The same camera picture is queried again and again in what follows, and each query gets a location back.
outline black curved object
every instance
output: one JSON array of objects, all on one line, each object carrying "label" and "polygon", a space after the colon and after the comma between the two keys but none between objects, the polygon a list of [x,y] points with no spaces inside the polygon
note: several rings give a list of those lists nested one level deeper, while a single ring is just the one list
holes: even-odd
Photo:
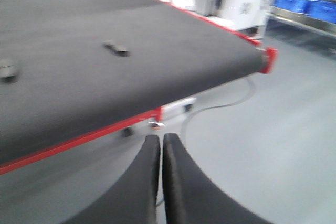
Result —
[{"label": "black curved object", "polygon": [[120,179],[64,224],[155,224],[159,169],[159,138],[149,135]]},{"label": "black curved object", "polygon": [[270,224],[213,184],[172,133],[163,142],[163,192],[168,224]]}]

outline conveyor belt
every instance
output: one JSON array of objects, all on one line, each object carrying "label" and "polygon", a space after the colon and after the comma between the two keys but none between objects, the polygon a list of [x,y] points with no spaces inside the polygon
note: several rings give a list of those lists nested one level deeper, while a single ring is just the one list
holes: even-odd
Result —
[{"label": "conveyor belt", "polygon": [[[240,38],[157,0],[1,0],[0,164],[265,67]],[[129,57],[102,44],[113,39]]]}]

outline metal shelf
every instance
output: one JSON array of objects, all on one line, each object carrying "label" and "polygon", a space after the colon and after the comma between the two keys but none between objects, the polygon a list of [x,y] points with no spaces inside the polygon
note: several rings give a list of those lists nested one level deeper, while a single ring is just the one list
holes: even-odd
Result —
[{"label": "metal shelf", "polygon": [[274,7],[270,17],[282,23],[336,39],[336,24],[311,18],[305,14],[294,13],[289,10],[284,10],[277,7]]}]

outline gray floor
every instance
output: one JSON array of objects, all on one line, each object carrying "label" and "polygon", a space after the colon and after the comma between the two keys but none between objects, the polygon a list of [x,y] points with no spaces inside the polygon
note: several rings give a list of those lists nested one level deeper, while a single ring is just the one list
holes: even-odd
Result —
[{"label": "gray floor", "polygon": [[[249,77],[251,99],[193,118],[183,142],[203,171],[238,202],[274,224],[336,223],[335,41],[270,22],[279,49],[270,75]],[[195,110],[245,96],[245,79],[197,95]],[[181,132],[187,114],[158,132]],[[102,195],[137,154],[136,134],[102,137],[0,177],[0,223],[60,223]],[[165,223],[163,205],[159,224]]]}]

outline blue storage bin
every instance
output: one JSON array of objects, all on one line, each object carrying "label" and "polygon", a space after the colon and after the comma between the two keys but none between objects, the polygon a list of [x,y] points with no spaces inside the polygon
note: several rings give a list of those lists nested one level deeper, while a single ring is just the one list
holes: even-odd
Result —
[{"label": "blue storage bin", "polygon": [[319,1],[311,4],[309,16],[336,24],[336,4]]},{"label": "blue storage bin", "polygon": [[274,5],[295,13],[307,13],[311,2],[316,0],[275,0]]}]

